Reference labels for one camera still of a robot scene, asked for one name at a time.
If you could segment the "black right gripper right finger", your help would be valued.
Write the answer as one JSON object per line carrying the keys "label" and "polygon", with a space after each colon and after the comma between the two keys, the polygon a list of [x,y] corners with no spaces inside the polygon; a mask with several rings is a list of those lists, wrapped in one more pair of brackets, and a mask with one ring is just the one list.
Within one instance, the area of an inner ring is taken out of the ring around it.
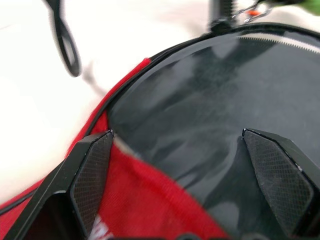
{"label": "black right gripper right finger", "polygon": [[320,167],[290,139],[242,131],[259,187],[289,237],[320,237]]}

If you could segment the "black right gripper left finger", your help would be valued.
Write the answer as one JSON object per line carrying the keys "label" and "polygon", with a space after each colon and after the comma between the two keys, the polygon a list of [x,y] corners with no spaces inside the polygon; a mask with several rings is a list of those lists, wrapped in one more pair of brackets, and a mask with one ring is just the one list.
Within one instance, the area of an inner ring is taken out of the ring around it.
{"label": "black right gripper left finger", "polygon": [[87,240],[103,192],[114,134],[78,141],[41,183],[4,240]]}

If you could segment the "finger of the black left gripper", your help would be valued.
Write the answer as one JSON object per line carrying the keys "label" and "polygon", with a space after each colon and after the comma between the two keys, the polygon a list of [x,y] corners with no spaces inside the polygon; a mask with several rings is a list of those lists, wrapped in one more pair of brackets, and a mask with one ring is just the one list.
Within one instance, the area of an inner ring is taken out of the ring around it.
{"label": "finger of the black left gripper", "polygon": [[234,25],[232,16],[236,0],[209,0],[209,25],[211,32],[224,32]]}

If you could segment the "black and red paddle case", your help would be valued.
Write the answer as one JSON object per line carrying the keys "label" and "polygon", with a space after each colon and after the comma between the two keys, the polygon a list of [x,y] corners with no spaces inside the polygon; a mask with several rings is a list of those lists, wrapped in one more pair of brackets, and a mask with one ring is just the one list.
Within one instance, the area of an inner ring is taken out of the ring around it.
{"label": "black and red paddle case", "polygon": [[[242,138],[280,135],[320,168],[320,24],[238,17],[144,59],[77,134],[62,162],[113,132],[87,240],[320,240],[285,234]],[[45,178],[0,206],[0,240]]]}

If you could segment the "small green object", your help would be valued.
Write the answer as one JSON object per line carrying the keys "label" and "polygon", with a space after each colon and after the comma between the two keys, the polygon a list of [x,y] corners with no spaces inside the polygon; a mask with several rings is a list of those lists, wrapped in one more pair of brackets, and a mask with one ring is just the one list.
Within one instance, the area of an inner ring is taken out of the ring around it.
{"label": "small green object", "polygon": [[300,0],[300,7],[315,16],[320,16],[320,0]]}

